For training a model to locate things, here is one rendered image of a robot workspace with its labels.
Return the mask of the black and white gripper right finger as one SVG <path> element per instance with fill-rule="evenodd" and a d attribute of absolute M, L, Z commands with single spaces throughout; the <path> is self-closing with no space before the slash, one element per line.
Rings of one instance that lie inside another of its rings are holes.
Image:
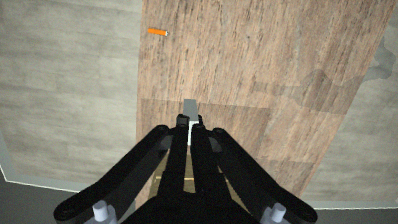
<path fill-rule="evenodd" d="M 209 224 L 243 224 L 226 179 L 261 224 L 316 223 L 316 211 L 282 188 L 224 129 L 206 129 L 196 99 L 190 99 L 190 115 L 195 192 L 204 192 Z"/>

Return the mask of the light brown wooden chest of drawers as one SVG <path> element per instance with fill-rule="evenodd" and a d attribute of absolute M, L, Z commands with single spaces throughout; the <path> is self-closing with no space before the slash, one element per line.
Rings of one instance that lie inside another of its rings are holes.
<path fill-rule="evenodd" d="M 157 170 L 158 170 L 158 167 L 156 168 L 156 170 L 154 172 L 154 176 L 153 176 L 153 179 L 152 179 L 152 183 L 151 183 L 151 187 L 150 187 L 150 191 L 149 191 L 149 195 L 148 195 L 148 199 L 147 200 L 152 198 L 152 192 L 153 192 L 153 189 L 154 189 L 155 181 L 156 180 L 161 180 L 161 179 L 156 178 Z M 184 182 L 194 182 L 194 180 L 184 180 Z"/>

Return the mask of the small orange cylinder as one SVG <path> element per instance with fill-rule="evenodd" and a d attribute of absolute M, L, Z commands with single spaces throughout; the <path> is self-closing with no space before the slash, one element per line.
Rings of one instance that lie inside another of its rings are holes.
<path fill-rule="evenodd" d="M 149 28 L 148 29 L 148 33 L 153 33 L 153 34 L 159 34 L 159 35 L 165 35 L 165 36 L 167 36 L 167 31 L 163 31 L 163 30 L 157 30 L 157 29 L 152 29 L 152 28 Z"/>

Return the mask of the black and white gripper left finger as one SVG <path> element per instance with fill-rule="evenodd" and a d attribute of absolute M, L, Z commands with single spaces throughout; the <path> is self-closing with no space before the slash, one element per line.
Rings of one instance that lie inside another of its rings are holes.
<path fill-rule="evenodd" d="M 148 224 L 180 224 L 190 124 L 184 99 L 176 127 L 155 126 L 100 180 L 60 203 L 56 223 L 118 224 L 170 149 Z"/>

